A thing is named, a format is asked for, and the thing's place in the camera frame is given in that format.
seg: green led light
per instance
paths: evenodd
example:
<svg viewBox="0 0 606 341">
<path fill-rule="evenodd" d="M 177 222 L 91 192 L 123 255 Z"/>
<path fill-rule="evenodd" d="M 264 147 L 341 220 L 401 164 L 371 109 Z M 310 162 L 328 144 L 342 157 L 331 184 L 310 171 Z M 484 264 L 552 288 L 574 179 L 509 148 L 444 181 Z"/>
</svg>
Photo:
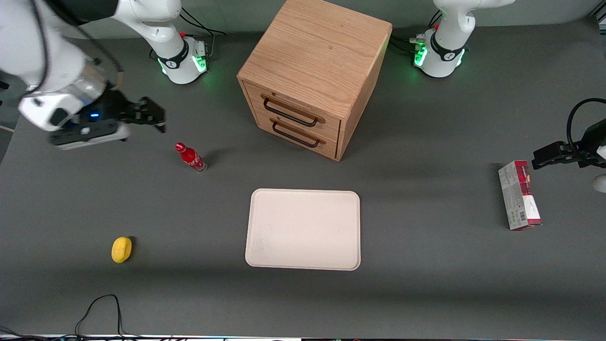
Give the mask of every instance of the green led light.
<svg viewBox="0 0 606 341">
<path fill-rule="evenodd" d="M 427 48 L 423 46 L 423 48 L 416 53 L 415 64 L 417 66 L 423 65 L 423 62 L 425 61 L 425 56 L 427 56 Z"/>
<path fill-rule="evenodd" d="M 459 61 L 456 62 L 457 66 L 461 65 L 461 61 L 463 60 L 463 55 L 464 54 L 465 54 L 465 49 L 463 49 L 463 51 L 461 51 L 461 56 L 459 57 Z"/>
<path fill-rule="evenodd" d="M 164 70 L 164 65 L 162 65 L 160 58 L 158 58 L 158 63 L 160 64 L 160 67 L 162 67 L 162 73 L 166 75 L 166 70 Z"/>
<path fill-rule="evenodd" d="M 206 71 L 206 59 L 204 57 L 191 56 L 191 60 L 193 60 L 193 63 L 196 68 L 198 68 L 198 71 Z"/>
</svg>

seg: cardboard box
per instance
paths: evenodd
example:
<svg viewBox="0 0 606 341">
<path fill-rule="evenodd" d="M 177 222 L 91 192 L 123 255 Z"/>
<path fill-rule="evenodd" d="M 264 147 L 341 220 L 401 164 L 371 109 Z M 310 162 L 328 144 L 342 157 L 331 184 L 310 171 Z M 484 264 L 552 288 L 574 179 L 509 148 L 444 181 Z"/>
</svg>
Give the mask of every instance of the cardboard box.
<svg viewBox="0 0 606 341">
<path fill-rule="evenodd" d="M 540 225 L 541 216 L 530 190 L 528 162 L 513 161 L 499 169 L 499 179 L 501 179 L 509 229 L 521 231 Z"/>
</svg>

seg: bottle cap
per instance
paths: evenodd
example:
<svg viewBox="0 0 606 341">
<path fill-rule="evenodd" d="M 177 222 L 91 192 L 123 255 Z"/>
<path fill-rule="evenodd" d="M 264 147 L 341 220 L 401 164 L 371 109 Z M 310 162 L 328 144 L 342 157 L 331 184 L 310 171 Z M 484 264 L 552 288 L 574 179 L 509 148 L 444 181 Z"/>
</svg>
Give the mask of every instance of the bottle cap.
<svg viewBox="0 0 606 341">
<path fill-rule="evenodd" d="M 175 144 L 175 149 L 179 152 L 179 153 L 183 153 L 185 152 L 185 150 L 187 149 L 187 147 L 181 143 L 181 142 L 177 142 L 177 144 Z"/>
</svg>

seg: wooden drawer cabinet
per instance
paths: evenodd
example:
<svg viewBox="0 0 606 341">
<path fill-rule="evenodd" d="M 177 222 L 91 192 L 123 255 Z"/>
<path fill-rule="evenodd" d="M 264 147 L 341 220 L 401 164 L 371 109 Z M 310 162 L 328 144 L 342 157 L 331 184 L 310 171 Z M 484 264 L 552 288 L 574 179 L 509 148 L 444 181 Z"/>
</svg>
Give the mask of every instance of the wooden drawer cabinet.
<svg viewBox="0 0 606 341">
<path fill-rule="evenodd" d="M 390 23 L 322 0 L 287 0 L 238 73 L 257 125 L 339 161 L 390 34 Z"/>
<path fill-rule="evenodd" d="M 295 127 L 294 124 L 290 124 L 284 120 L 277 120 L 276 118 L 268 115 L 257 115 L 256 119 L 259 128 L 266 132 L 270 132 L 273 135 L 298 144 L 299 146 L 324 155 L 325 157 L 331 159 L 335 158 L 335 153 L 337 150 L 336 141 L 313 135 L 307 132 L 305 129 Z"/>
<path fill-rule="evenodd" d="M 266 115 L 278 121 L 285 121 L 303 131 L 337 141 L 341 121 L 330 115 L 308 112 L 288 98 L 278 98 L 275 92 L 246 83 L 245 91 L 253 106 L 254 115 Z"/>
</svg>

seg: coca-cola bottle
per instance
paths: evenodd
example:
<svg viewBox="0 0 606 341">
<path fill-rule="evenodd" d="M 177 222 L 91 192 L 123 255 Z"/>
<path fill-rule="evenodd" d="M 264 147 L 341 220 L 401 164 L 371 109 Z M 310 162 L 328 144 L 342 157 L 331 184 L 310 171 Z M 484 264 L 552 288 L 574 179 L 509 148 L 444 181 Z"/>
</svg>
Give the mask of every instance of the coca-cola bottle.
<svg viewBox="0 0 606 341">
<path fill-rule="evenodd" d="M 187 165 L 190 166 L 194 171 L 196 171 L 196 173 L 202 173 L 203 171 L 206 171 L 206 162 L 202 160 L 200 155 L 198 155 L 195 150 L 186 147 L 181 142 L 175 144 L 175 149 L 181 155 L 181 159 L 183 160 L 183 162 L 187 163 Z"/>
</svg>

